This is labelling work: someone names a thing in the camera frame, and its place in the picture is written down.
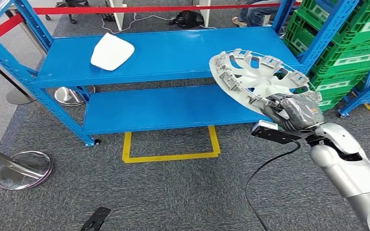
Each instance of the black bracket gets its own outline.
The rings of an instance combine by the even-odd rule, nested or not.
[[[98,208],[93,215],[84,223],[81,231],[87,231],[89,229],[94,229],[94,231],[99,231],[104,220],[110,214],[111,209],[100,207]]]
[[[312,132],[303,133],[294,131],[282,131],[263,126],[258,126],[255,130],[251,132],[252,136],[260,137],[281,144],[290,143],[292,140],[296,141],[302,138],[306,138],[307,136],[312,134]]]

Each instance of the stanchion base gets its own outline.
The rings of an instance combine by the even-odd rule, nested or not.
[[[86,89],[90,93],[95,92],[94,86],[86,86]],[[56,92],[54,93],[54,98],[56,99],[56,101],[58,101],[60,104],[64,106],[79,106],[86,103],[85,100],[82,99],[79,94],[65,87],[57,89]]]
[[[10,92],[8,92],[8,94],[6,95],[6,100],[11,104],[20,105],[31,103],[36,99],[31,95],[25,96],[18,89],[14,88]]]
[[[7,190],[28,189],[44,181],[52,171],[52,161],[41,152],[29,151],[11,156],[12,159],[27,165],[42,175],[39,179],[25,176],[9,167],[0,166],[0,187]]]

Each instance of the shoe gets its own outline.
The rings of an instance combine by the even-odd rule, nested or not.
[[[239,17],[233,17],[232,18],[232,23],[238,25],[239,27],[247,27],[248,26],[247,23],[239,21]]]

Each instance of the person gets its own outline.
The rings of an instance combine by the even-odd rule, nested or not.
[[[280,0],[247,0],[246,4],[269,4],[280,3]],[[240,10],[239,17],[233,17],[232,22],[239,27],[247,26],[265,26],[268,24],[270,17],[274,17],[278,7],[252,7]]]

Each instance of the black cable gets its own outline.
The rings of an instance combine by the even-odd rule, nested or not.
[[[290,141],[296,143],[297,147],[294,148],[293,150],[289,151],[289,152],[286,152],[284,154],[281,154],[281,155],[278,155],[276,157],[273,157],[271,158],[270,160],[268,160],[266,163],[262,164],[262,166],[260,166],[249,178],[248,182],[246,182],[246,186],[245,186],[245,196],[246,196],[246,200],[248,201],[249,203],[249,206],[250,208],[252,209],[253,213],[256,215],[257,219],[259,220],[260,224],[263,226],[263,229],[265,231],[268,231],[269,229],[267,228],[266,224],[263,222],[262,218],[260,217],[259,213],[256,211],[256,209],[253,207],[252,203],[250,202],[249,200],[249,197],[248,197],[248,193],[247,193],[247,190],[248,190],[248,185],[249,185],[249,182],[251,181],[251,179],[253,179],[254,175],[256,175],[257,172],[259,172],[260,169],[262,169],[264,166],[266,166],[267,164],[269,164],[270,162],[274,161],[274,160],[277,160],[285,155],[288,155],[288,154],[291,154],[297,150],[300,149],[301,145],[298,141],[295,141],[295,140],[291,140],[289,139]]]

